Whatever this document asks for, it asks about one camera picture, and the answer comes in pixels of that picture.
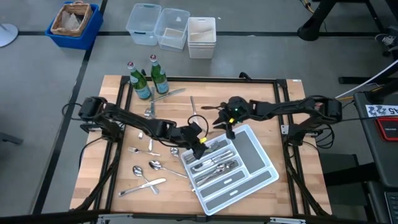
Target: wooden table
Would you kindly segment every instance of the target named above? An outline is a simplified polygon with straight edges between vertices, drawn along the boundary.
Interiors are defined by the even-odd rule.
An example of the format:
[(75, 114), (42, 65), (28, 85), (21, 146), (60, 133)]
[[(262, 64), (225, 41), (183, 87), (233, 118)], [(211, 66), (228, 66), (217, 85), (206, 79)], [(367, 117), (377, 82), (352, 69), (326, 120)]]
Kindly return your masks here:
[[(99, 95), (105, 97), (109, 102), (114, 103), (118, 95), (120, 80), (121, 76), (119, 75), (106, 75)], [(179, 88), (186, 88), (187, 90), (175, 96), (156, 101), (156, 117), (159, 119), (176, 121), (178, 126), (186, 125), (187, 118), (192, 115), (190, 96), (194, 96), (197, 113), (206, 117), (210, 124), (218, 117), (218, 111), (202, 110), (201, 106), (216, 106), (219, 105), (220, 102), (228, 101), (230, 97), (236, 95), (246, 100), (254, 99), (275, 103), (274, 88), (270, 84), (213, 82), (169, 83), (170, 90)], [(300, 80), (287, 80), (287, 84), (290, 100), (300, 100), (305, 97)], [(124, 88), (122, 108), (126, 100), (126, 92), (127, 88)], [(143, 116), (145, 109), (149, 106), (149, 101), (140, 100), (137, 95), (133, 93), (130, 112)], [(300, 123), (307, 117), (307, 114), (295, 114), (294, 121), (295, 123)], [(280, 177), (279, 180), (273, 184), (230, 205), (216, 213), (216, 215), (291, 216), (292, 208), (290, 205), (278, 119), (275, 117), (261, 123), (247, 120), (244, 123), (249, 124), (253, 129), (264, 150), (275, 165)], [(148, 161), (154, 159), (154, 156), (132, 154), (127, 150), (127, 148), (131, 146), (147, 150), (149, 138), (144, 136), (144, 138), (140, 140), (137, 137), (138, 133), (138, 129), (130, 126), (126, 127), (111, 211), (123, 213), (203, 215), (203, 209), (197, 196), (191, 191), (188, 179), (181, 178), (164, 170), (152, 170), (148, 165)], [(88, 142), (100, 137), (100, 134), (99, 131), (90, 133)], [(223, 132), (214, 132), (208, 136), (208, 139), (217, 137), (220, 134), (223, 134)], [(312, 138), (305, 138), (305, 141), (315, 144)], [(97, 184), (103, 163), (105, 147), (106, 141), (98, 141), (86, 148), (70, 208), (79, 206)], [(156, 159), (165, 167), (184, 173), (183, 167), (178, 159), (170, 154), (169, 148), (154, 141), (154, 152), (162, 155)], [(328, 213), (331, 213), (318, 152), (312, 146), (304, 144), (300, 146), (300, 156), (306, 186), (322, 208)], [(133, 166), (141, 166), (144, 170), (145, 177), (149, 180), (161, 177), (167, 179), (165, 183), (157, 185), (160, 194), (154, 195), (151, 189), (147, 188), (124, 197), (118, 197), (117, 194), (119, 191), (144, 183), (141, 177), (133, 175)], [(104, 208), (107, 192), (108, 186), (105, 186), (100, 208)], [(295, 186), (295, 192), (299, 212), (303, 213), (300, 190), (297, 186)]]

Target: cutlery tray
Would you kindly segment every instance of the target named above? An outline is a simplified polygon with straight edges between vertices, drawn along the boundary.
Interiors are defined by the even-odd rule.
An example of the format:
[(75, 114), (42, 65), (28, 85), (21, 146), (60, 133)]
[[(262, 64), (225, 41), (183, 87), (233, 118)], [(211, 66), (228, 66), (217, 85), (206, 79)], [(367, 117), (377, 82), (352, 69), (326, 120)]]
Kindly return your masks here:
[(234, 129), (236, 138), (220, 135), (206, 142), (222, 142), (200, 160), (187, 162), (192, 150), (181, 154), (183, 166), (207, 215), (241, 200), (279, 178), (274, 165), (249, 125)]

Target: sticker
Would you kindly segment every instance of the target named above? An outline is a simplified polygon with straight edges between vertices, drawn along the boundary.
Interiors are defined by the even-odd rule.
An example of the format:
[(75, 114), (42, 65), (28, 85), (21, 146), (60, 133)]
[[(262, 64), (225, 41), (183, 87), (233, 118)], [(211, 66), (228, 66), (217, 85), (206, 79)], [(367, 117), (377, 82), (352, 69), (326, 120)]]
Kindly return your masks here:
[(136, 93), (137, 93), (138, 97), (141, 99), (146, 99), (146, 98), (150, 97), (150, 90), (149, 90), (148, 85), (140, 90), (136, 89)]
[(130, 75), (130, 82), (131, 82), (131, 83), (137, 83), (137, 82), (138, 82), (138, 78), (136, 78), (136, 77)]
[(365, 105), (368, 116), (378, 117), (378, 116), (398, 116), (398, 106), (392, 105)]
[(166, 80), (163, 83), (156, 84), (156, 87), (157, 87), (157, 90), (159, 91), (159, 93), (162, 94), (169, 90), (169, 83), (167, 83), (167, 80)]

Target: concrete floor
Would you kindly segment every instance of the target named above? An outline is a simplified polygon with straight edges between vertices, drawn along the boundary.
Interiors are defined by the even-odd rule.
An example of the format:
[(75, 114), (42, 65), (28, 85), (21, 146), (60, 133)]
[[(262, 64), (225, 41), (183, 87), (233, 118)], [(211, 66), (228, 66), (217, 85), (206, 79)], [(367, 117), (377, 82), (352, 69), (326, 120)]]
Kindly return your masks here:
[[(43, 31), (62, 2), (3, 0), (0, 22), (13, 23), (20, 31)], [(101, 0), (86, 2), (101, 5)], [(310, 17), (301, 3), (293, 0), (109, 0), (101, 30), (125, 31), (137, 2), (215, 17), (217, 31), (295, 32)], [(384, 26), (397, 23), (384, 1), (372, 0), (372, 4)], [(377, 32), (364, 4), (337, 4), (326, 24), (328, 32)], [(191, 60), (187, 48), (176, 53), (136, 45), (129, 36), (100, 36), (77, 102), (97, 95), (104, 75), (127, 75), (129, 60), (150, 69), (150, 54), (158, 55), (169, 76), (236, 77), (245, 71), (253, 78), (301, 79), (307, 95), (334, 97), (353, 87), (339, 85), (337, 77), (370, 77), (389, 65), (392, 59), (382, 57), (381, 52), (371, 37), (324, 37), (305, 42), (298, 37), (219, 36), (212, 60)], [(30, 213), (60, 127), (60, 109), (69, 101), (84, 54), (83, 50), (58, 48), (41, 35), (19, 36), (0, 49), (0, 131), (24, 139), (21, 146), (0, 142), (0, 216)], [(357, 116), (355, 109), (347, 107), (345, 116)], [(43, 212), (69, 208), (78, 156), (86, 142), (86, 134), (78, 126), (79, 122), (70, 123)], [(335, 145), (322, 152), (357, 154), (361, 164), (372, 161), (359, 122), (337, 124), (334, 129)]]

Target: bottle cap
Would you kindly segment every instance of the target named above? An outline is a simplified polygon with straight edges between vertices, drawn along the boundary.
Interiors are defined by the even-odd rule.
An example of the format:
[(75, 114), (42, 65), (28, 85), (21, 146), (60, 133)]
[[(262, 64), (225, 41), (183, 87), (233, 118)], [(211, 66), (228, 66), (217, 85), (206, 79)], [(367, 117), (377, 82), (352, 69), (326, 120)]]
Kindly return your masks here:
[(151, 55), (150, 60), (151, 60), (151, 62), (156, 62), (157, 61), (156, 55)]
[(135, 64), (133, 62), (127, 63), (127, 68), (128, 69), (133, 69), (135, 67)]

